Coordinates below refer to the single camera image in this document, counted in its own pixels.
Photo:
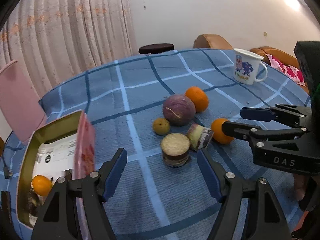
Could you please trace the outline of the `person's right hand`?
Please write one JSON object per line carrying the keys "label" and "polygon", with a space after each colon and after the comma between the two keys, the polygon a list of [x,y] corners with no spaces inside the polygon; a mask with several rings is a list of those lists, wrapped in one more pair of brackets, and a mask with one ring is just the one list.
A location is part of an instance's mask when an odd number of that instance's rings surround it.
{"label": "person's right hand", "polygon": [[[296,195],[296,199],[298,201],[302,200],[304,198],[305,195],[305,181],[306,178],[302,175],[298,175],[298,174],[294,174],[294,190],[295,190],[295,195]],[[298,224],[295,227],[295,231],[300,229],[302,227],[302,224],[304,222],[304,219],[306,218],[308,214],[308,211],[305,211],[302,215],[302,217],[300,218]]]}

